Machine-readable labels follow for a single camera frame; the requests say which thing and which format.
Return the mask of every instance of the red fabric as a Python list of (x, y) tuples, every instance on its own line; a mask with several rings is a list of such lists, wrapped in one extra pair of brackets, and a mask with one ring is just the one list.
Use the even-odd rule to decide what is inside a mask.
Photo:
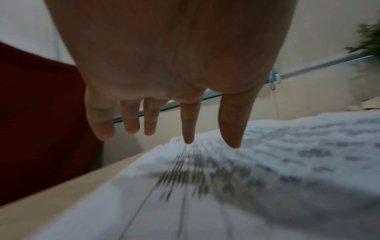
[(89, 171), (84, 91), (74, 66), (0, 43), (0, 205)]

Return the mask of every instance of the sheet music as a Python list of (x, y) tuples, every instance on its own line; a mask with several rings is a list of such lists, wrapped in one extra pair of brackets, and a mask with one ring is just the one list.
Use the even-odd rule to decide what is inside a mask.
[(172, 138), (32, 239), (350, 239), (380, 236), (380, 113), (250, 121)]

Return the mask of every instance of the curtain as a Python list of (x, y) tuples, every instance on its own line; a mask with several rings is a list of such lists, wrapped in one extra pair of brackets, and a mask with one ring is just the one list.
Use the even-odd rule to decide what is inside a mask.
[(0, 205), (89, 172), (84, 91), (74, 66), (0, 43)]

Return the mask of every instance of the beige wall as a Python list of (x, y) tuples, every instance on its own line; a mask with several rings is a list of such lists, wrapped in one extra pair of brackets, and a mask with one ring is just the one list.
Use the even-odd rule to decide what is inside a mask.
[[(288, 120), (323, 112), (345, 111), (350, 105), (380, 95), (380, 62), (358, 60), (317, 72), (283, 80), (274, 91), (265, 85), (251, 112), (250, 120)], [(196, 132), (218, 129), (217, 113), (220, 97), (203, 102)], [(115, 124), (116, 137), (104, 145), (104, 164), (152, 149), (180, 136), (179, 108), (161, 112), (157, 132), (146, 137), (143, 131), (131, 136), (123, 123)]]

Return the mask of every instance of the teal edge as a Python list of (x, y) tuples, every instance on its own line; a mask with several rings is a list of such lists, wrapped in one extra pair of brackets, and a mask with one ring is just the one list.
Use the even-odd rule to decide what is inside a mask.
[[(335, 65), (331, 65), (331, 66), (328, 66), (328, 67), (324, 67), (324, 68), (320, 68), (320, 69), (316, 69), (316, 70), (312, 70), (312, 71), (309, 71), (309, 72), (304, 72), (304, 73), (301, 73), (301, 74), (297, 74), (295, 76), (291, 76), (291, 77), (287, 77), (287, 78), (284, 78), (282, 80), (286, 80), (286, 79), (290, 79), (290, 78), (293, 78), (293, 77), (298, 77), (298, 76), (301, 76), (301, 75), (304, 75), (304, 74), (309, 74), (309, 73), (312, 73), (312, 72), (316, 72), (316, 71), (320, 71), (320, 70), (324, 70), (324, 69), (327, 69), (327, 68), (332, 68), (332, 67), (335, 67), (335, 66), (338, 66), (338, 65), (343, 65), (343, 64), (346, 64), (346, 63), (350, 63), (350, 62), (354, 62), (354, 61), (358, 61), (358, 60), (362, 60), (362, 59), (367, 59), (367, 58), (370, 58), (370, 57), (373, 57), (373, 55), (371, 56), (366, 56), (366, 57), (361, 57), (361, 58), (358, 58), (358, 59), (354, 59), (354, 60), (350, 60), (350, 61), (347, 61), (347, 62), (342, 62), (342, 63), (338, 63), (338, 64), (335, 64)], [(273, 74), (273, 76), (265, 83), (265, 84), (269, 84), (269, 83), (272, 83), (273, 81), (271, 80), (273, 77), (274, 77), (275, 73)], [(204, 100), (207, 100), (207, 99), (211, 99), (211, 98), (216, 98), (216, 97), (219, 97), (221, 96), (222, 94), (221, 93), (213, 93), (213, 94), (210, 94), (210, 95), (206, 95), (202, 98), (202, 101)], [(167, 106), (167, 107), (163, 107), (161, 109), (161, 111), (165, 111), (165, 110), (169, 110), (169, 109), (172, 109), (172, 108), (177, 108), (179, 107), (179, 104), (175, 104), (175, 105), (171, 105), (171, 106)]]

